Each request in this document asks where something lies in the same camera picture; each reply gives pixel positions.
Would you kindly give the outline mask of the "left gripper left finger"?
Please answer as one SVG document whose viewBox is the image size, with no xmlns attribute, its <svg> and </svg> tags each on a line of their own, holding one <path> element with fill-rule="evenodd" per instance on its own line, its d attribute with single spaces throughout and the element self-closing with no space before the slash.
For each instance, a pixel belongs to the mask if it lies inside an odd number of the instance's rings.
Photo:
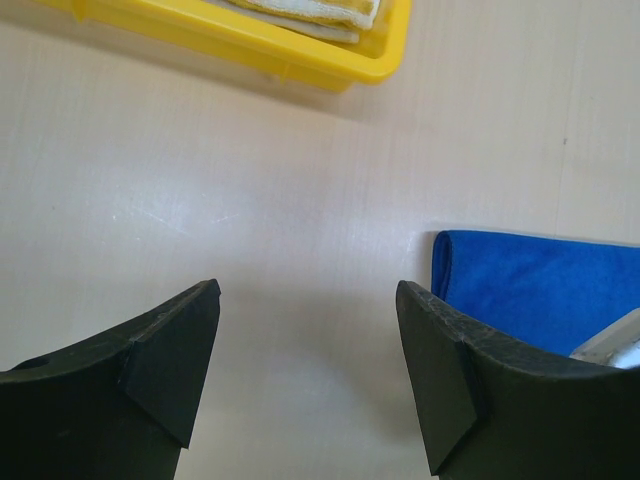
<svg viewBox="0 0 640 480">
<path fill-rule="evenodd" d="M 216 280 L 1 374 L 4 479 L 172 479 L 220 317 Z"/>
</svg>

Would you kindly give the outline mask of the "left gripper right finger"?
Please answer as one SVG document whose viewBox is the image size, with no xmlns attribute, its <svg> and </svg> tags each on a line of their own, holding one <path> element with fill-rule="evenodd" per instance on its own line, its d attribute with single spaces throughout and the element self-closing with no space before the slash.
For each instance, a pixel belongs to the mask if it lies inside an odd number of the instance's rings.
<svg viewBox="0 0 640 480">
<path fill-rule="evenodd" d="M 396 310 L 433 476 L 638 477 L 637 369 L 538 349 L 409 281 Z"/>
</svg>

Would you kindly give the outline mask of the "blue towel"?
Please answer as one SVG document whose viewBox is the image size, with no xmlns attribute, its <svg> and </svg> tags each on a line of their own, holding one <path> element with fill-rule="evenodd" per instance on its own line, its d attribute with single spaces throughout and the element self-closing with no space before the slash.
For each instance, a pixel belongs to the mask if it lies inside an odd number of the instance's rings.
<svg viewBox="0 0 640 480">
<path fill-rule="evenodd" d="M 463 314 L 567 356 L 639 307 L 639 250 L 447 230 L 432 251 L 431 291 Z"/>
</svg>

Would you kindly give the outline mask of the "yellow striped towel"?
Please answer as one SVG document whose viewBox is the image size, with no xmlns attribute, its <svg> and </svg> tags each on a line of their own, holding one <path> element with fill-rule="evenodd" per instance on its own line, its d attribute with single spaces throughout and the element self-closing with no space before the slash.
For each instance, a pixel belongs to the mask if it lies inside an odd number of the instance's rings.
<svg viewBox="0 0 640 480">
<path fill-rule="evenodd" d="M 222 0 L 210 4 L 319 40 L 357 44 L 378 16 L 378 0 Z"/>
</svg>

